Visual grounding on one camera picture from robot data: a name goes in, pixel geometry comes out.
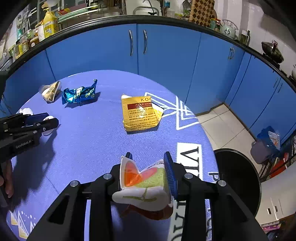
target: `blue crumpled wrapper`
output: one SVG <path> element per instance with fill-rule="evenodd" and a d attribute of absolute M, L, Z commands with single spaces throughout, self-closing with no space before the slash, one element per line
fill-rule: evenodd
<path fill-rule="evenodd" d="M 70 90 L 69 88 L 64 89 L 62 96 L 62 103 L 75 103 L 79 104 L 86 100 L 94 99 L 94 94 L 96 92 L 96 83 L 98 80 L 94 80 L 94 84 L 89 87 L 80 87 L 77 89 Z"/>

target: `faucet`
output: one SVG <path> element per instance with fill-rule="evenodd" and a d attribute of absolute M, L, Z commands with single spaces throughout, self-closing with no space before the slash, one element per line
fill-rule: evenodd
<path fill-rule="evenodd" d="M 133 15 L 136 14 L 136 11 L 140 10 L 140 9 L 143 9 L 143 8 L 148 8 L 150 9 L 151 7 L 146 7 L 146 6 L 139 6 L 139 7 L 136 7 L 134 10 L 133 10 Z M 159 16 L 159 10 L 155 7 L 152 8 L 153 10 L 155 10 L 156 12 L 154 14 L 157 14 L 157 16 Z"/>
<path fill-rule="evenodd" d="M 150 15 L 155 15 L 156 12 L 154 12 L 154 9 L 153 9 L 153 7 L 152 7 L 152 4 L 151 4 L 150 0 L 144 0 L 143 2 L 145 2 L 145 1 L 148 1 L 148 2 L 149 2 L 150 7 L 151 7 L 151 9 L 152 9 L 152 12 L 148 12 L 148 13 L 149 13 Z"/>

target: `black countertop edge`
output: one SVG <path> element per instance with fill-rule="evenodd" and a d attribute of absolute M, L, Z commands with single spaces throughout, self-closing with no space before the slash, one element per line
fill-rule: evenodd
<path fill-rule="evenodd" d="M 43 40 L 30 50 L 28 50 L 26 53 L 24 53 L 21 57 L 19 57 L 10 67 L 10 70 L 6 72 L 7 78 L 11 76 L 19 67 L 21 67 L 26 61 L 31 59 L 33 56 L 37 55 L 41 51 L 45 50 L 51 45 L 54 45 L 55 43 L 58 43 L 66 38 L 69 38 L 71 36 L 97 29 L 97 28 L 103 28 L 108 26 L 114 26 L 114 25 L 120 25 L 120 24 L 160 24 L 160 25 L 169 25 L 169 26 L 175 26 L 175 27 L 181 27 L 181 28 L 188 28 L 192 30 L 196 30 L 202 33 L 206 33 L 212 36 L 215 36 L 217 38 L 223 39 L 225 41 L 228 41 L 244 51 L 252 54 L 256 58 L 263 61 L 265 64 L 267 64 L 269 67 L 271 67 L 275 72 L 277 72 L 289 85 L 290 87 L 296 92 L 296 83 L 292 83 L 287 76 L 285 76 L 278 68 L 273 66 L 268 60 L 266 60 L 259 52 L 256 50 L 246 47 L 239 42 L 221 34 L 216 31 L 213 31 L 212 29 L 200 26 L 195 23 L 190 23 L 187 21 L 174 19 L 174 18 L 167 18 L 167 17 L 160 17 L 160 16 L 148 16 L 148 15 L 121 15 L 121 16 L 112 16 L 112 17 L 106 17 L 106 18 L 98 18 L 98 19 L 92 19 L 83 23 L 78 23 L 76 25 L 73 25 L 71 27 L 68 27 L 66 29 L 61 30 L 60 32 L 50 36 L 49 38 Z"/>

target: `checkered cutting board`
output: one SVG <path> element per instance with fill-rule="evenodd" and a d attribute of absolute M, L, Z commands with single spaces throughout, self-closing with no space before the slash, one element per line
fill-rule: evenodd
<path fill-rule="evenodd" d="M 214 4 L 214 0 L 192 0 L 189 21 L 205 27 L 209 26 Z"/>

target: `tile floor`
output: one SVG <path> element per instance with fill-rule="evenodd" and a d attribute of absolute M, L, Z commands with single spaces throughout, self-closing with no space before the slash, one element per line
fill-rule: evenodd
<path fill-rule="evenodd" d="M 235 149 L 248 157 L 257 172 L 260 172 L 262 165 L 257 164 L 250 153 L 255 140 L 225 105 L 220 105 L 210 113 L 197 118 L 205 130 L 213 150 Z"/>

